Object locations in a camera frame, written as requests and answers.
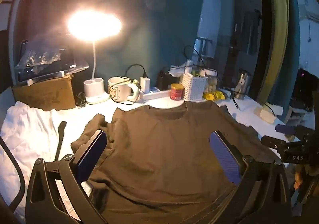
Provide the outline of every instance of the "cardboard box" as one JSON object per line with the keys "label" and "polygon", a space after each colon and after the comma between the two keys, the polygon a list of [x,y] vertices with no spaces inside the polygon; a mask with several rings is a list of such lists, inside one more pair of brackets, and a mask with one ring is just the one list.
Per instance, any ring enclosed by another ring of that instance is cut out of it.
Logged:
{"label": "cardboard box", "polygon": [[71,85],[71,76],[54,78],[30,86],[14,86],[13,95],[16,101],[44,111],[57,111],[75,108]]}

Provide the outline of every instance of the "blue gripper pad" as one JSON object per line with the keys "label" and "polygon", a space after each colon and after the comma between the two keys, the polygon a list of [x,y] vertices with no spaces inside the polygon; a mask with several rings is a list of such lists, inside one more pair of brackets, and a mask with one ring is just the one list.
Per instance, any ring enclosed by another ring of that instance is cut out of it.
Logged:
{"label": "blue gripper pad", "polygon": [[209,143],[228,180],[236,185],[241,182],[240,165],[220,137],[221,133],[213,132]]}

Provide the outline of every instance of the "orange object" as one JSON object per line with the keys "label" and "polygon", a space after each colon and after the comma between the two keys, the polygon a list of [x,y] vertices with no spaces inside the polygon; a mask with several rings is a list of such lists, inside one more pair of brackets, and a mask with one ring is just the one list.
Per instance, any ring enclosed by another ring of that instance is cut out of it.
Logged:
{"label": "orange object", "polygon": [[170,98],[179,101],[183,96],[184,86],[181,84],[171,84]]}

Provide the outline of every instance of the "white woven basket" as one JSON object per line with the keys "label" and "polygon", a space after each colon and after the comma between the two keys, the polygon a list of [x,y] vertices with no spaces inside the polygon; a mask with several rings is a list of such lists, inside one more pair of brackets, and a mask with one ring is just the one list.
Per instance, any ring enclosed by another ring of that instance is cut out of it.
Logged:
{"label": "white woven basket", "polygon": [[184,86],[184,101],[202,100],[207,77],[194,77],[192,74],[183,74],[180,84]]}

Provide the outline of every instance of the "desk lamp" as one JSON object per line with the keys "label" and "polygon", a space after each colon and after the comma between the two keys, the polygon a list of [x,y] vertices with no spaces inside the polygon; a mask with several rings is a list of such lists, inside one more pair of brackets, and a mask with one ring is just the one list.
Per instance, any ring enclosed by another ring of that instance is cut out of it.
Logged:
{"label": "desk lamp", "polygon": [[96,69],[95,42],[116,35],[121,30],[121,22],[112,14],[94,10],[77,11],[68,21],[68,28],[77,39],[93,43],[92,79],[84,81],[84,94],[89,104],[106,101],[109,95],[104,89],[104,80],[94,78]]}

